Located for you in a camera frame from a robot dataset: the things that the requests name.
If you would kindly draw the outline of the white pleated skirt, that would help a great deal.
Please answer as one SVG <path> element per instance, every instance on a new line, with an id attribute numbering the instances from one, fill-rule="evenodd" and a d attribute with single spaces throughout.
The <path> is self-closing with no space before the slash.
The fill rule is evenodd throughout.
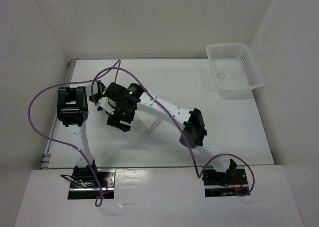
<path id="1" fill-rule="evenodd" d="M 130 124 L 130 131 L 124 135 L 128 142 L 135 144 L 147 137 L 153 132 L 162 122 L 162 119 L 149 113 L 137 111 L 134 120 Z"/>

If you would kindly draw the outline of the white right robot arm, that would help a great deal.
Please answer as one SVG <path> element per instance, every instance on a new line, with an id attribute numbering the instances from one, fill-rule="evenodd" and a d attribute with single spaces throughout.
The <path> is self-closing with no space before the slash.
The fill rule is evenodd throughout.
<path id="1" fill-rule="evenodd" d="M 112 82 L 104 92 L 109 107 L 107 125 L 129 132 L 135 112 L 142 111 L 154 115 L 175 126 L 180 132 L 179 142 L 190 152 L 198 148 L 213 159 L 221 157 L 209 140 L 202 113 L 199 109 L 187 110 L 158 99 L 142 86 L 132 83 L 128 88 Z"/>

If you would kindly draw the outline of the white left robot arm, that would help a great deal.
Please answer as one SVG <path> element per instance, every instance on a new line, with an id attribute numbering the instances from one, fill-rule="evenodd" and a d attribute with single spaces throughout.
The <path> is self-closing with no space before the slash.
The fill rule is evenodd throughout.
<path id="1" fill-rule="evenodd" d="M 69 133 L 75 157 L 72 176 L 88 187 L 99 182 L 99 174 L 91 154 L 86 133 L 86 121 L 89 116 L 87 95 L 101 94 L 105 86 L 96 82 L 77 87 L 60 87 L 57 99 L 57 118 Z"/>

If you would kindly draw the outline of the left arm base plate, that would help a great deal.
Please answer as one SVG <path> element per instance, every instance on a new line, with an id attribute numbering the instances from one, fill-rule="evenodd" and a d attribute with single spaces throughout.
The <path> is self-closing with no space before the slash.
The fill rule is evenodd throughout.
<path id="1" fill-rule="evenodd" d="M 103 199 L 113 199 L 115 194 L 115 169 L 98 169 L 96 172 L 98 181 L 103 191 Z M 60 175 L 69 182 L 68 199 L 69 200 L 93 200 L 100 195 L 100 188 L 95 178 L 90 175 L 77 177 L 72 175 Z"/>

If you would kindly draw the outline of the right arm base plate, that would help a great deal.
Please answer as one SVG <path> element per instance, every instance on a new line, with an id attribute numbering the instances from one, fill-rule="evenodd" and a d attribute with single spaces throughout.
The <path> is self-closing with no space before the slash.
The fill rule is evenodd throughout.
<path id="1" fill-rule="evenodd" d="M 204 193 L 206 198 L 245 195 L 249 192 L 246 171 L 237 168 L 234 178 L 229 180 L 224 173 L 217 173 L 214 169 L 203 172 Z"/>

